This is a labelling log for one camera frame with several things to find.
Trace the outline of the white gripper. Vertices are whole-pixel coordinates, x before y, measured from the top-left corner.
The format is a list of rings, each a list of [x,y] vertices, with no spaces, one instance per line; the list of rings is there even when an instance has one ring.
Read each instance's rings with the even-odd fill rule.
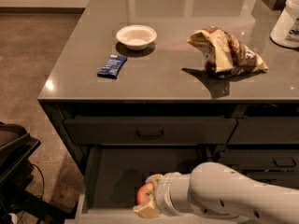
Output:
[[[164,176],[155,174],[149,176],[146,183],[158,184],[154,191],[154,198],[150,197],[142,204],[133,207],[135,214],[139,217],[157,218],[161,212],[166,216],[175,217],[191,210],[188,201],[189,175],[178,172],[167,173]]]

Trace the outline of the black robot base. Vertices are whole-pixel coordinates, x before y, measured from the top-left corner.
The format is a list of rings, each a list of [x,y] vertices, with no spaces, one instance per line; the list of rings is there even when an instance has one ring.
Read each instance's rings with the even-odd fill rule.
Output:
[[[26,191],[33,180],[29,157],[41,142],[17,124],[0,123],[0,224],[17,224],[17,213],[27,212],[50,224],[64,224],[75,216]]]

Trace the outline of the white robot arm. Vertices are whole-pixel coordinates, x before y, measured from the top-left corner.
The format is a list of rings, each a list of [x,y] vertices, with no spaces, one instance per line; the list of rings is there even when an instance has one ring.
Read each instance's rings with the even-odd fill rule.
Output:
[[[259,224],[299,224],[299,192],[250,179],[216,162],[191,173],[151,175],[137,192],[134,212],[143,218],[199,217]]]

